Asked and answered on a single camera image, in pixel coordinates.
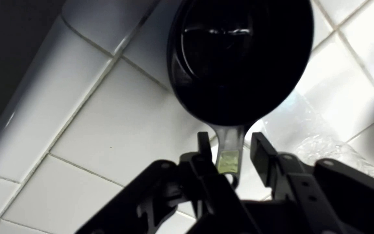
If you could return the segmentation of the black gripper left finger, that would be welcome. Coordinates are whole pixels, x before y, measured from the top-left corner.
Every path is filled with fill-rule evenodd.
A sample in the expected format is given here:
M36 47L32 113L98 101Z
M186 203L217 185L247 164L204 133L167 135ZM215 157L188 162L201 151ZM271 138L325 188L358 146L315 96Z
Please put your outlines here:
M158 234L190 201L197 222L186 234L258 234L233 186L212 162L210 136L198 134L199 149L176 164L156 160L76 234Z

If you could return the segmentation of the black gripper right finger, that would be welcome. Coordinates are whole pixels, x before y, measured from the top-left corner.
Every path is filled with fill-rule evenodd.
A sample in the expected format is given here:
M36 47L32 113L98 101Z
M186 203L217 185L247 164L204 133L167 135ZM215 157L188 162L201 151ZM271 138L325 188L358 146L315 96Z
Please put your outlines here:
M255 133L251 160L269 201L253 201L262 234L374 234L374 177L333 159L308 165Z

